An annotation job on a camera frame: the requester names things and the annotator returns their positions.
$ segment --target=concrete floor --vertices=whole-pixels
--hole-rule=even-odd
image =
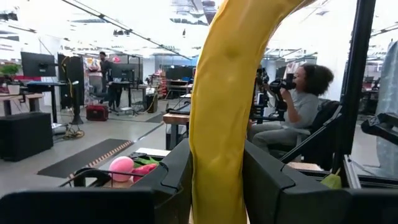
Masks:
[[[136,101],[140,99],[141,93],[135,92],[133,98]],[[158,110],[153,114],[141,114],[139,116],[115,116],[110,114],[107,122],[92,122],[85,119],[85,111],[82,110],[81,117],[84,124],[80,126],[85,132],[85,136],[81,139],[73,141],[60,141],[55,143],[51,150],[42,152],[36,156],[32,156],[20,162],[4,162],[0,161],[0,195],[12,192],[18,189],[31,189],[42,187],[55,187],[65,182],[65,179],[54,177],[46,177],[36,175],[36,173],[58,161],[70,157],[81,152],[105,139],[125,139],[136,141],[131,147],[124,150],[118,156],[126,156],[139,149],[140,147],[165,149],[165,130],[166,125],[160,123],[145,122],[161,113],[164,113],[167,103],[169,107],[174,107],[178,100],[159,101]],[[122,106],[127,105],[127,96],[124,94],[122,98]],[[2,105],[0,103],[0,116],[2,116]],[[40,109],[44,112],[50,112],[49,106],[43,106],[41,101]],[[14,113],[26,112],[26,105],[12,105]],[[71,120],[71,116],[67,112],[58,113],[58,122],[66,123]],[[357,163],[365,166],[379,166],[376,155],[376,138],[369,136],[360,131],[359,128],[355,134],[355,144],[353,147],[353,158]],[[107,169],[109,160],[98,164],[99,168]]]

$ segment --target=pink ball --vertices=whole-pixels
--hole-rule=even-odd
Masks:
[[[131,173],[134,170],[134,161],[127,157],[121,156],[112,161],[109,166],[109,171]],[[131,175],[111,174],[114,181],[125,182],[128,181]]]

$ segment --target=curly hair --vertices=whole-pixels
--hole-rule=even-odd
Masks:
[[[323,95],[335,77],[333,72],[325,66],[311,63],[305,63],[301,67],[305,70],[304,91],[315,96]]]

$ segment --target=potted plant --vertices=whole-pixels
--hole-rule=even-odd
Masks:
[[[19,71],[19,65],[5,64],[0,67],[0,77],[3,77],[3,82],[7,85],[9,94],[19,94],[19,83],[14,81],[16,73]]]

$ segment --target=red toy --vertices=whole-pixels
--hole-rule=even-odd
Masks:
[[[154,170],[157,167],[157,164],[148,164],[148,165],[144,165],[144,166],[140,166],[138,168],[135,168],[132,171],[132,174],[141,174],[141,175],[147,175],[148,173],[150,173],[152,170]],[[142,177],[138,177],[138,176],[133,176],[133,182],[137,182],[139,179],[141,179]]]
[[[88,105],[86,107],[86,119],[88,121],[107,121],[108,107],[104,105]]]

